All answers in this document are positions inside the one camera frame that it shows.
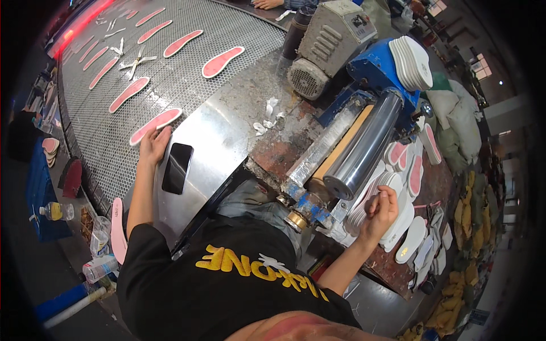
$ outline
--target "lips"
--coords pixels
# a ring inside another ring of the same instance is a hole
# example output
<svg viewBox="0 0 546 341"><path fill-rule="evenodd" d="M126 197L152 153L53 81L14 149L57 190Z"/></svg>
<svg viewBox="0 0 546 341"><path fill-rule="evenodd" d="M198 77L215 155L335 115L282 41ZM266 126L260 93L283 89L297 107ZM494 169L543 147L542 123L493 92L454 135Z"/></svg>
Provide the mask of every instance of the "lips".
<svg viewBox="0 0 546 341"><path fill-rule="evenodd" d="M264 341L270 341L290 333L301 325L328 325L330 322L318 316L294 316L284 319L269 329Z"/></svg>

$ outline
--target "white pipe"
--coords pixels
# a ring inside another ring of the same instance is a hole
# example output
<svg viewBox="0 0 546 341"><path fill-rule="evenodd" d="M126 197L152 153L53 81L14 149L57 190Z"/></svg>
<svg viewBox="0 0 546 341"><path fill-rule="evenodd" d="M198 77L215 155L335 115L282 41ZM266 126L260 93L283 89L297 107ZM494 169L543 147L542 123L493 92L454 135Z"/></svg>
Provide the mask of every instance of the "white pipe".
<svg viewBox="0 0 546 341"><path fill-rule="evenodd" d="M97 291L92 292L87 297L82 298L81 300L74 303L69 308L63 310L62 312L58 313L57 315L53 316L51 319L44 322L44 328L49 329L53 326L58 325L62 321L66 320L67 318L71 317L75 313L79 312L80 310L87 307L90 303L93 301L96 301L99 297L104 295L106 293L106 288L101 287Z"/></svg>

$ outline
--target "black smartphone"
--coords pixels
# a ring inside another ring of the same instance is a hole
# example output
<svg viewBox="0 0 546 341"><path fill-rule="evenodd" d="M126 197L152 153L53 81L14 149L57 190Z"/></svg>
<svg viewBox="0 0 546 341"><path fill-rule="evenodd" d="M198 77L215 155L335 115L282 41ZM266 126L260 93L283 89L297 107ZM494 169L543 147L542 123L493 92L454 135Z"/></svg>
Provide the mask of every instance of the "black smartphone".
<svg viewBox="0 0 546 341"><path fill-rule="evenodd" d="M165 192L182 194L192 155L192 146L173 143L161 185Z"/></svg>

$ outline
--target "white hand graphic on shirt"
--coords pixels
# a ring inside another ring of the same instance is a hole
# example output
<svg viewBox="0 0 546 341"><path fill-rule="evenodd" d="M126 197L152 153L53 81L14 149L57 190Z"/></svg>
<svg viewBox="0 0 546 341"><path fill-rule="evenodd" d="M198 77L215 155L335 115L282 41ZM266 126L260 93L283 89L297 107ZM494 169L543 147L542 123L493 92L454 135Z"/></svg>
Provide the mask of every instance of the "white hand graphic on shirt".
<svg viewBox="0 0 546 341"><path fill-rule="evenodd" d="M282 270L282 271L284 271L286 273L290 273L290 270L283 266L284 263L280 263L275 258L264 256L261 253L259 255L262 256L262 257L258 258L258 260L261 260L264 263L264 266L271 266L271 267L274 267L277 270Z"/></svg>

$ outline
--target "yellow bottle label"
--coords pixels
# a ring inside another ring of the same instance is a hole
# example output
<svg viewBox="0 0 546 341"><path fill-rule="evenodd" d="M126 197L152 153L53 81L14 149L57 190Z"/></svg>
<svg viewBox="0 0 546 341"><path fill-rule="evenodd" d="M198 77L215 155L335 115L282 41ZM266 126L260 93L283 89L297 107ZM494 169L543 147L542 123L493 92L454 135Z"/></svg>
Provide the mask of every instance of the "yellow bottle label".
<svg viewBox="0 0 546 341"><path fill-rule="evenodd" d="M59 220L63 217L61 212L61 204L58 202L51 203L51 220Z"/></svg>

